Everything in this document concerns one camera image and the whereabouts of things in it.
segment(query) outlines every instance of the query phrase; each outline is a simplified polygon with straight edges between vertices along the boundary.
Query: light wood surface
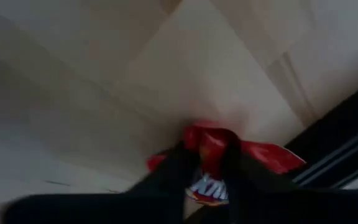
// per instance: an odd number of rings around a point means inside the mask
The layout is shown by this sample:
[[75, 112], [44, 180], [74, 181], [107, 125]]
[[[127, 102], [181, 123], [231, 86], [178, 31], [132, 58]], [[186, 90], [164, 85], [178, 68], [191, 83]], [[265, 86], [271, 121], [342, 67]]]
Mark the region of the light wood surface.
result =
[[127, 183], [194, 119], [285, 144], [357, 90], [358, 0], [0, 0], [0, 143]]

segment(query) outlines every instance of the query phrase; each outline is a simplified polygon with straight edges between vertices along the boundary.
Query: red plastic wrapper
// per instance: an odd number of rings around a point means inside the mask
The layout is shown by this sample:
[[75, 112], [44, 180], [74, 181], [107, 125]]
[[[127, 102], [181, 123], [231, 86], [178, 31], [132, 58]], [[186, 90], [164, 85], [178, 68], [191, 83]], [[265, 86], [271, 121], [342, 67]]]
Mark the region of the red plastic wrapper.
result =
[[[196, 202], [209, 206], [229, 203], [219, 165], [233, 135], [232, 131], [210, 122], [199, 122], [185, 129], [185, 148], [198, 152], [201, 158], [195, 180], [186, 189], [187, 196]], [[250, 154], [276, 174], [284, 174], [305, 164], [303, 159], [288, 149], [274, 144], [242, 141], [241, 151]], [[165, 157], [164, 153], [152, 156], [147, 161], [149, 169], [153, 171]]]

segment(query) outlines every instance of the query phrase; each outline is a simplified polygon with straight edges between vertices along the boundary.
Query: red chip bag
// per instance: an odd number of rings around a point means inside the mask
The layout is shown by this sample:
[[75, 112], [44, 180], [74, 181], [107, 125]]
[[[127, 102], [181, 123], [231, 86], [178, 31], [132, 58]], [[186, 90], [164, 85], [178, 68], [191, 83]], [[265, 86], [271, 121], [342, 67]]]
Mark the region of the red chip bag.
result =
[[[187, 196], [196, 202], [209, 206], [229, 202], [219, 166], [233, 135], [235, 134], [232, 131], [210, 122], [199, 122], [185, 129], [183, 136], [185, 148], [198, 152], [201, 158], [200, 169], [195, 174], [195, 180], [186, 189]], [[242, 141], [241, 151], [250, 154], [276, 174], [284, 174], [305, 164], [305, 161], [294, 153], [274, 144]], [[154, 155], [147, 161], [147, 165], [150, 170], [154, 170], [164, 159], [164, 153]]]

